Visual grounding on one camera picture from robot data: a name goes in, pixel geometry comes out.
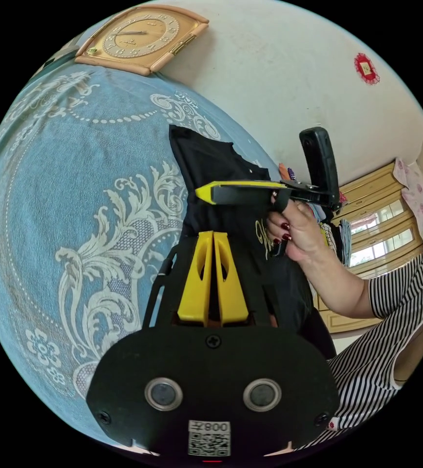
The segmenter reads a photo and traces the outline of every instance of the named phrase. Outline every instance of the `white wall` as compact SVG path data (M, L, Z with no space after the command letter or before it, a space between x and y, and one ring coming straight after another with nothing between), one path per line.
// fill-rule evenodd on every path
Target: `white wall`
M308 180L298 135L316 125L329 131L340 185L419 155L423 113L415 99L377 54L333 23L276 0L167 4L205 16L210 27L163 73L217 104L299 178ZM373 61L379 84L357 75L358 53Z
M350 336L348 338L334 338L333 344L337 354L340 354L344 349L346 349L351 343L354 343L361 335Z

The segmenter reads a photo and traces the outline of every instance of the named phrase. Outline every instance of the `blue bedspread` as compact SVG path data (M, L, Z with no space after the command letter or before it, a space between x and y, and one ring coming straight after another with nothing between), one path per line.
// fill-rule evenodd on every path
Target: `blue bedspread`
M70 61L23 89L0 127L0 341L57 416L106 443L86 390L139 329L186 212L170 123L234 142L279 179L242 127L160 75Z

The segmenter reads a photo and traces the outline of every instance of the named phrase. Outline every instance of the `qr code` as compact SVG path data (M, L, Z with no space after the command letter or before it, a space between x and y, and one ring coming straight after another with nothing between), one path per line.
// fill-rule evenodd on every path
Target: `qr code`
M189 435L189 455L206 457L230 456L230 434L191 432Z

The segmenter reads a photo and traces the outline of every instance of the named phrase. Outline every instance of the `black handle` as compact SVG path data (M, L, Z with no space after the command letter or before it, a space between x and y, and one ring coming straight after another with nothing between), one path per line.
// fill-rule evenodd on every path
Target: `black handle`
M338 204L340 188L337 166L327 130L322 127L308 128L299 134L299 140L303 146L311 184L326 192L333 205Z
M308 128L299 134L299 140L303 146L311 184L318 191L325 192L327 205L331 209L338 209L340 205L338 173L327 130L322 127ZM302 193L304 191L308 194L310 193L310 190L301 190ZM272 210L282 213L290 198L290 193L280 190ZM271 256L281 257L285 255L287 245L288 241L286 240L283 240L281 244L275 245Z

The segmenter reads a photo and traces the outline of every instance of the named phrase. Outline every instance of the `metal hinge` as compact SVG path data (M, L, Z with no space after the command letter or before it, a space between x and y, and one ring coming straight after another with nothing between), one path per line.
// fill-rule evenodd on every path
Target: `metal hinge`
M190 42L192 42L194 39L196 38L196 36L194 36L193 34L189 34L188 36L184 37L181 42L179 42L178 44L176 44L171 50L170 52L173 54L173 55L177 55L187 44L189 44Z

